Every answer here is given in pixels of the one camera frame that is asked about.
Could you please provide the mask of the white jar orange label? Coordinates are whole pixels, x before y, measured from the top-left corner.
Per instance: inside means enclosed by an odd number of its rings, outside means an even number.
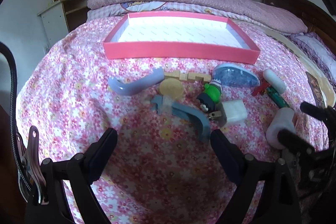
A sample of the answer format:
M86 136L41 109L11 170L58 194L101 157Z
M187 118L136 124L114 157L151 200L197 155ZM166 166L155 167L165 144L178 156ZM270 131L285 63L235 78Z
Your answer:
M265 136L269 145L275 149L284 149L285 147L278 141L278 133L281 130L295 133L296 122L297 115L293 109L288 107L280 108L266 130Z

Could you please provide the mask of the green lighter with red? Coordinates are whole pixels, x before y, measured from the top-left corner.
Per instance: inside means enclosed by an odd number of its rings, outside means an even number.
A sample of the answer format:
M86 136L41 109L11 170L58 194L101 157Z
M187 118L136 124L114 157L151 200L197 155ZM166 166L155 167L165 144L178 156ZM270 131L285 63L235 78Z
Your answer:
M279 108L290 108L289 104L282 98L278 91L266 81L262 81L259 86L254 88L252 96L255 97L258 94L266 94Z

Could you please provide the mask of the white wall charger plug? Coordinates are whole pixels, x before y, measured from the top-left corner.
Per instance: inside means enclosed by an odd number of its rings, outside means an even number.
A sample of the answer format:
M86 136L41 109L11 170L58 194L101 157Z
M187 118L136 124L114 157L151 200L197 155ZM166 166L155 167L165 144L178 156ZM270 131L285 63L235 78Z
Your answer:
M215 106L209 118L216 121L219 127L231 126L244 121L247 118L247 110L242 100L223 101Z

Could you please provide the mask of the white oblong earbud case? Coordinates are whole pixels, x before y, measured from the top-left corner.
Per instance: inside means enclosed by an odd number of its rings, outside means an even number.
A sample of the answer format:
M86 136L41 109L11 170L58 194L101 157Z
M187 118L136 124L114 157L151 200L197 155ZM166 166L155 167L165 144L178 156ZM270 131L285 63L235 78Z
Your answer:
M279 94L286 92L286 84L282 79L280 79L280 77L278 77L278 75L276 75L276 73L274 73L274 71L266 69L262 73L262 76Z

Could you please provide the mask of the green frog figurine toy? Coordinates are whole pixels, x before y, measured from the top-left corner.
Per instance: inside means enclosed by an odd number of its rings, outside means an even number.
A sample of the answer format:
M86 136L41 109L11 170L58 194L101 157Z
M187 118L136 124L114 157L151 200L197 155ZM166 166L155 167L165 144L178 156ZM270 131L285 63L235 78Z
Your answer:
M197 96L199 108L202 112L210 113L215 111L216 105L219 103L222 96L222 83L213 79L204 85L203 91Z

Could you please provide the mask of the blue translucent tape dispenser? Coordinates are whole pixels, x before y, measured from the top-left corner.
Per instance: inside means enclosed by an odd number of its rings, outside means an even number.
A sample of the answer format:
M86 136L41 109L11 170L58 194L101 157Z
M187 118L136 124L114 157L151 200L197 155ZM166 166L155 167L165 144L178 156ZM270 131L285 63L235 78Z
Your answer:
M231 63L216 66L212 80L217 80L222 86L235 88L254 88L260 85L259 78L253 72Z

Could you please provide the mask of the blue-grey plastic hook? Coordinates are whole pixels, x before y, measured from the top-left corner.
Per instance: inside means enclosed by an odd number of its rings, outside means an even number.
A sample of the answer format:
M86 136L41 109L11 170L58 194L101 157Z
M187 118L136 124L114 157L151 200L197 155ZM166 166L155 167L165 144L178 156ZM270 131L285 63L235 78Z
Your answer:
M211 134L210 120L201 110L161 95L155 95L150 103L152 104L151 109L155 110L157 114L166 112L189 121L194 125L198 133L198 139L204 143L209 141Z

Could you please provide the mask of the round yellow tape roll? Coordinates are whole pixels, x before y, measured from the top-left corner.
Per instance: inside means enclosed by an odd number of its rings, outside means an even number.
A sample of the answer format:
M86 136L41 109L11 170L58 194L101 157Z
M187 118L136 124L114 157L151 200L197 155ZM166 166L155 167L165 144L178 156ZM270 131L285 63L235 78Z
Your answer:
M173 78L163 80L158 90L162 96L168 96L173 100L180 99L184 94L184 86L181 81Z

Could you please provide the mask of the lavender curved plastic hook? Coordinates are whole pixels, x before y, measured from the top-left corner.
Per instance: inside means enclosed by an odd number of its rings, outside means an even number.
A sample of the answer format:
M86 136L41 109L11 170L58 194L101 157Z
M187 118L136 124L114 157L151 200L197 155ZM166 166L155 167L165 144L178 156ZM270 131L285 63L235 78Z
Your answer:
M111 90L122 96L133 96L139 92L154 86L165 79L165 71L163 68L155 68L153 72L141 79L131 83L122 83L115 77L108 79L108 85Z

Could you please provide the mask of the small picture card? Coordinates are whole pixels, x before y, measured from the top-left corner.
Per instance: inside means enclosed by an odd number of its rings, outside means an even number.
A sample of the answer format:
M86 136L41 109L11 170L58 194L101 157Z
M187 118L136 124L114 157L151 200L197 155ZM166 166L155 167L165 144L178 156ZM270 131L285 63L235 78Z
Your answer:
M322 91L321 91L321 88L319 87L317 79L313 75L311 75L309 72L306 72L306 76L307 76L307 81L309 83L309 86L314 96L315 105L320 108L325 108L326 107L325 101L324 101Z

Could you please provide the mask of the metal binder clip left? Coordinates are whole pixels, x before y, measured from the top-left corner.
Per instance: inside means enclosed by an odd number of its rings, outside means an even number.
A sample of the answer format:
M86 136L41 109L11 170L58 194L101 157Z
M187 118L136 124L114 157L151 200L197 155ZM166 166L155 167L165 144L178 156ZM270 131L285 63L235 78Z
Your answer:
M28 185L26 185L23 176L18 173L18 185L21 195L26 202L28 202L29 197L32 197L40 205L48 204L46 180L42 175L39 164L39 131L37 127L30 127L27 147L24 146L20 134L17 134L17 145L19 159L23 167L22 173L26 175L28 181Z

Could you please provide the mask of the purple frilled pillow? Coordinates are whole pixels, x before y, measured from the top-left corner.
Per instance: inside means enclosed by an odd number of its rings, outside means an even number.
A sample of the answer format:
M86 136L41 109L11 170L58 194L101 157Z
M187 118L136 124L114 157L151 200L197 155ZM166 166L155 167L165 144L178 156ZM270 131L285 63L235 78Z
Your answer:
M292 34L289 39L323 71L335 88L335 55L323 40L315 32Z

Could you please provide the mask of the pink floral bed sheet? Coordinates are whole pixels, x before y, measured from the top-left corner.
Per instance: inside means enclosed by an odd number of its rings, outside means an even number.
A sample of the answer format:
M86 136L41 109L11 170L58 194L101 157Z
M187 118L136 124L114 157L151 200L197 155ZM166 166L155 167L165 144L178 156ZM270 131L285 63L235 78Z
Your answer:
M133 97L112 92L108 78L131 82L153 68L210 74L221 64L198 59L108 60L103 40L122 19L114 16L81 25L58 41L42 59L17 97L18 130L26 141L39 130L41 160L67 160L84 152L108 127L118 132L116 149L92 190L112 223L215 223L236 186L227 178L211 146L198 139L192 124L150 108L158 85ZM299 110L314 102L306 68L291 51L246 22L236 24L260 48L255 65L241 64L262 77L272 69L287 85L283 97L297 113L297 133L316 150L327 149L327 128ZM278 107L265 94L225 87L222 100L241 99L247 119L224 128L243 153L275 161L279 151L265 132Z

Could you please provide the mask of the pink shallow tray box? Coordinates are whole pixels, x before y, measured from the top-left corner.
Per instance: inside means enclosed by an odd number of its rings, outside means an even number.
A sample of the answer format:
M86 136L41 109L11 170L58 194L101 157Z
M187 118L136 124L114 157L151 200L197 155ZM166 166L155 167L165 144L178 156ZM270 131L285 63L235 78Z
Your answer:
M126 14L103 42L108 59L175 57L254 65L259 47L232 20L181 11Z

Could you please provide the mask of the white wooden shelf desk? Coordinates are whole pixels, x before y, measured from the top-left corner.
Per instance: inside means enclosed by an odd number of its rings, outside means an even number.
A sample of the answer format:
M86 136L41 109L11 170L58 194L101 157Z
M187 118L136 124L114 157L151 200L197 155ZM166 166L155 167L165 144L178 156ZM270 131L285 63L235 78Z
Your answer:
M87 21L88 0L58 0L37 13L42 20L49 48Z

